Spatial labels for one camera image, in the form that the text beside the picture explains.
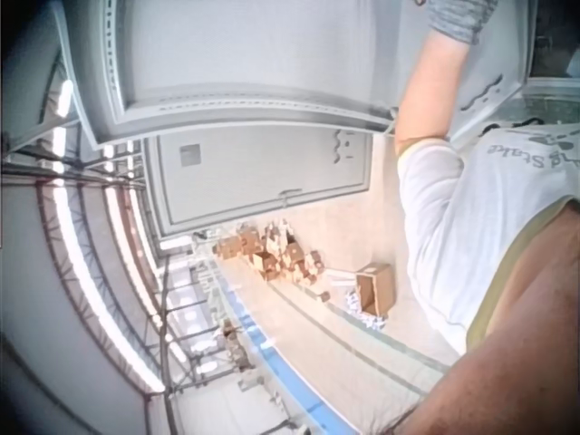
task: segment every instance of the white t-shirt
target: white t-shirt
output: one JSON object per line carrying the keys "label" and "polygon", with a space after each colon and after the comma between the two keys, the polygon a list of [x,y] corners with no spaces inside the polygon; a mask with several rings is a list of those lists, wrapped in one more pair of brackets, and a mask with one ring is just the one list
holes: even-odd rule
{"label": "white t-shirt", "polygon": [[506,251],[524,226],[580,198],[580,124],[493,130],[467,164],[445,140],[398,162],[411,287],[432,327],[460,354]]}

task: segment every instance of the skin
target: skin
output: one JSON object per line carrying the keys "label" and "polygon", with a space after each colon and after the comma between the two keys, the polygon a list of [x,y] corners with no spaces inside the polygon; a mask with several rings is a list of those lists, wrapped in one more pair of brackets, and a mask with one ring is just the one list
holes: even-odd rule
{"label": "skin", "polygon": [[[432,32],[400,108],[398,155],[443,138],[469,47]],[[580,433],[580,214],[568,205],[510,274],[486,339],[464,355],[396,433]]]}

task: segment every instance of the small square panel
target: small square panel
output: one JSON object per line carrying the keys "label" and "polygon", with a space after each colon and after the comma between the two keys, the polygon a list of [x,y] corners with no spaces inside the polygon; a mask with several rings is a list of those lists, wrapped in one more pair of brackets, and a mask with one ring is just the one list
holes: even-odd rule
{"label": "small square panel", "polygon": [[184,145],[179,149],[181,167],[194,166],[201,163],[201,148],[199,144]]}

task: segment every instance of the gray sleeve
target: gray sleeve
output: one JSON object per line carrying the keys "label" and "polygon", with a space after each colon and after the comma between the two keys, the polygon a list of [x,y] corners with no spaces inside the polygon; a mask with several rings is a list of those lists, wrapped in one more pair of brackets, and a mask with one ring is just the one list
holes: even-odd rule
{"label": "gray sleeve", "polygon": [[498,0],[428,0],[430,25],[447,36],[475,45]]}

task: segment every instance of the blue floor stripe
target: blue floor stripe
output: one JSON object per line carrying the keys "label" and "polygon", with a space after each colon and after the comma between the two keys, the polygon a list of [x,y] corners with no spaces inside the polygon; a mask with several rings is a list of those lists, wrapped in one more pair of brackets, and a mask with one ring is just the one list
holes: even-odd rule
{"label": "blue floor stripe", "polygon": [[246,334],[252,340],[257,350],[282,384],[288,389],[293,397],[300,403],[302,408],[324,429],[325,432],[332,435],[347,435],[356,433],[354,429],[344,421],[336,412],[334,412],[305,382],[296,374],[296,372],[286,363],[274,347],[262,349],[260,344],[266,341],[266,336],[262,333],[260,327],[256,324],[246,308],[231,290],[225,278],[220,276],[219,284],[231,305],[238,320],[246,330]]}

